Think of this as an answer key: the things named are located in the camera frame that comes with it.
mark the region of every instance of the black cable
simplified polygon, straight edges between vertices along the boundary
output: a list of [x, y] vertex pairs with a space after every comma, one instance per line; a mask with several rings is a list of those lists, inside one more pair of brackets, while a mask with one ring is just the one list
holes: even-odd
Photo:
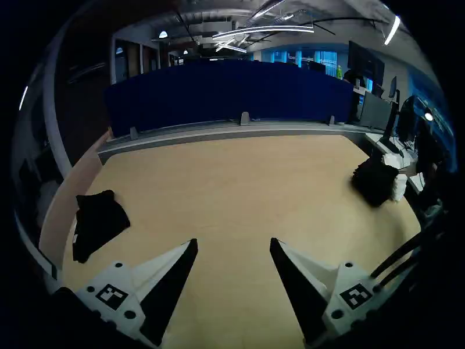
[[399, 265], [396, 269], [394, 269], [392, 272], [386, 275], [384, 279], [380, 282], [380, 286], [384, 287], [386, 286], [392, 279], [395, 277], [399, 276], [400, 273], [404, 272], [407, 270], [409, 267], [414, 265], [416, 262], [419, 260], [419, 255], [421, 252], [418, 252], [416, 255], [411, 256], [409, 259], [407, 259], [404, 263]]
[[375, 279], [378, 277], [383, 271], [388, 269], [391, 265], [394, 264], [400, 257], [404, 256], [414, 248], [420, 245], [421, 241], [421, 232], [416, 234], [412, 237], [409, 241], [404, 243], [404, 245], [400, 246], [397, 250], [395, 250], [388, 258], [384, 260], [374, 271], [371, 273], [371, 277]]
[[430, 238], [435, 236], [437, 231], [441, 231], [438, 229], [444, 223], [444, 217], [439, 216], [436, 217], [435, 220], [414, 237], [412, 237], [409, 241], [404, 243], [404, 245], [400, 246], [396, 251], [394, 251], [388, 258], [385, 259], [372, 273], [371, 277], [376, 278], [378, 277], [383, 271], [388, 269], [391, 265], [394, 264], [400, 257], [404, 256], [414, 248], [418, 247], [420, 243], [423, 243], [424, 238]]

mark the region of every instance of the folded black cloth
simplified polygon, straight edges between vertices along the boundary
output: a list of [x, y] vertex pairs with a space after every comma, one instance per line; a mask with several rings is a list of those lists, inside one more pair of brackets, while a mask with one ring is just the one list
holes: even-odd
[[105, 190], [96, 195], [78, 195], [79, 210], [73, 237], [73, 259], [79, 263], [116, 237], [131, 223], [120, 204], [115, 201], [115, 193]]
[[369, 158], [354, 171], [352, 185], [372, 207], [379, 207], [391, 197], [399, 170]]

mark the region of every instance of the desk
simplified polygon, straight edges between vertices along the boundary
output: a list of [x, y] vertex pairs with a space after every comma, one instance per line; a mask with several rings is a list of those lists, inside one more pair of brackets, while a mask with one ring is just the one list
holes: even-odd
[[349, 184], [367, 156], [343, 136], [177, 144], [112, 156], [88, 194], [112, 189], [131, 221], [85, 264], [70, 232], [72, 290], [120, 260], [135, 266], [198, 239], [199, 252], [163, 338], [171, 348], [302, 348], [269, 252], [278, 237], [314, 258], [371, 272], [420, 230], [407, 201], [370, 208]]
[[353, 87], [353, 92], [359, 94], [359, 95], [362, 95], [362, 96], [365, 96], [365, 93], [367, 92], [368, 90], [364, 87], [359, 87], [359, 88], [356, 88], [355, 86]]
[[[377, 133], [366, 133], [365, 137], [377, 148], [379, 149], [383, 154], [392, 154], [392, 152], [384, 145], [379, 142], [381, 139], [382, 135], [377, 134]], [[400, 143], [400, 140], [397, 137], [391, 137], [389, 139], [403, 154], [403, 158], [398, 155], [398, 154], [393, 154], [399, 159], [402, 159], [403, 165], [404, 166], [409, 166], [411, 162], [413, 161], [412, 157], [410, 154], [406, 151], [406, 149], [402, 146], [402, 143]], [[408, 177], [407, 181], [412, 185], [413, 190], [415, 193], [419, 194], [424, 187], [425, 180], [423, 178], [423, 174], [419, 173], [415, 176]]]

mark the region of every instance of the blue partition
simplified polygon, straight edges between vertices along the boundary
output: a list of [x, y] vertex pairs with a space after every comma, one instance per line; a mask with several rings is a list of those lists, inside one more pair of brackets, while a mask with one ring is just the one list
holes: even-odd
[[105, 102], [116, 137], [196, 122], [251, 119], [336, 122], [349, 117], [353, 86], [282, 63], [218, 60], [170, 67], [110, 86]]

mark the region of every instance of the linear light fixture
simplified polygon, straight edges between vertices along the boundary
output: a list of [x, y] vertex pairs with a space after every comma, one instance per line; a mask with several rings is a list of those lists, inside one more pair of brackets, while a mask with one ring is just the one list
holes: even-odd
[[397, 31], [397, 28], [399, 27], [399, 24], [400, 24], [400, 18], [399, 16], [396, 16], [396, 18], [394, 19], [394, 24], [392, 25], [392, 28], [391, 28], [391, 32], [389, 33], [386, 41], [384, 41], [385, 45], [391, 42], [392, 37], [394, 36], [394, 34]]
[[220, 47], [221, 47], [221, 48], [232, 49], [233, 51], [242, 52], [243, 54], [246, 54], [246, 53], [247, 53], [247, 50], [246, 50], [246, 49], [239, 48], [239, 47], [235, 47], [235, 46], [229, 46], [229, 45], [220, 44]]
[[263, 27], [250, 27], [244, 29], [237, 29], [227, 31], [226, 33], [220, 33], [212, 36], [214, 40], [223, 39], [226, 37], [240, 35], [240, 34], [250, 34], [250, 33], [259, 33], [261, 31], [301, 31], [303, 33], [313, 33], [312, 27], [303, 27], [303, 26], [263, 26]]
[[247, 40], [248, 37], [249, 35], [245, 35], [243, 39], [239, 42], [238, 46], [241, 46], [245, 42], [245, 40]]
[[[229, 45], [230, 43], [232, 43], [234, 41], [234, 38], [230, 38], [228, 41], [224, 42], [223, 44], [224, 45]], [[215, 50], [215, 52], [218, 52], [219, 50], [221, 50], [222, 47], [218, 46]]]
[[26, 86], [26, 88], [24, 89], [23, 96], [21, 97], [21, 103], [19, 103], [19, 110], [21, 110], [21, 107], [23, 106], [24, 97], [26, 96], [27, 88], [28, 86]]
[[293, 13], [290, 13], [288, 15], [285, 15], [282, 20], [288, 20], [288, 19], [291, 19], [292, 17], [294, 17], [294, 14]]

